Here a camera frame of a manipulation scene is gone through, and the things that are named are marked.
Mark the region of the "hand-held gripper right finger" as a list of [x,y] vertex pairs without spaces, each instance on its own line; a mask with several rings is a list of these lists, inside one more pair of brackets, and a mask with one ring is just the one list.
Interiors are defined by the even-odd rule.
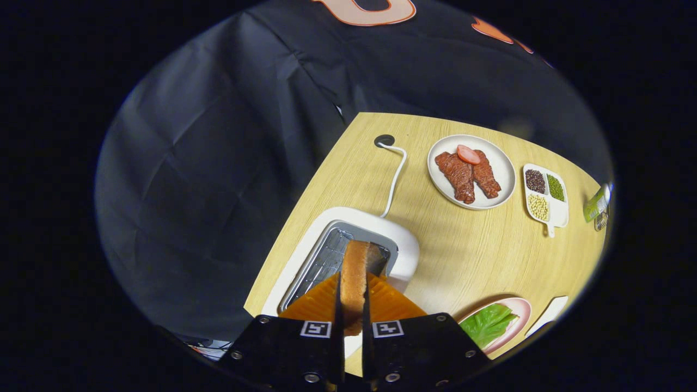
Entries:
[[425,314],[370,274],[363,379],[373,389],[458,389],[493,362],[448,313]]

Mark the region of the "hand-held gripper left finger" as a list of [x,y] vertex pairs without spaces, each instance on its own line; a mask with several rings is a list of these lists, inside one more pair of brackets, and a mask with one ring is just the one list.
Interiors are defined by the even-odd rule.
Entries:
[[248,389],[334,389],[344,381],[344,323],[340,274],[329,278],[333,320],[260,314],[217,363]]

